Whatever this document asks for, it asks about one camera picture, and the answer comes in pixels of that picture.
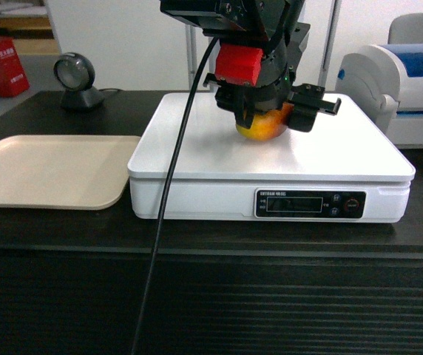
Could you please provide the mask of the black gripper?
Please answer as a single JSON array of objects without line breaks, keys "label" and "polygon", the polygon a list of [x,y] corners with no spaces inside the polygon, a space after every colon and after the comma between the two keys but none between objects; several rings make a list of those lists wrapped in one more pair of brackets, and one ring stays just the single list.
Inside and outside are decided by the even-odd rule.
[{"label": "black gripper", "polygon": [[205,86],[218,86],[217,105],[233,112],[238,126],[250,129],[254,114],[282,109],[286,102],[294,105],[288,128],[298,132],[310,132],[318,112],[338,113],[341,101],[324,101],[322,87],[293,85],[295,72],[288,64],[288,51],[283,41],[269,53],[262,50],[261,70],[255,87],[228,84],[217,79],[214,72],[207,74],[203,82]]}]

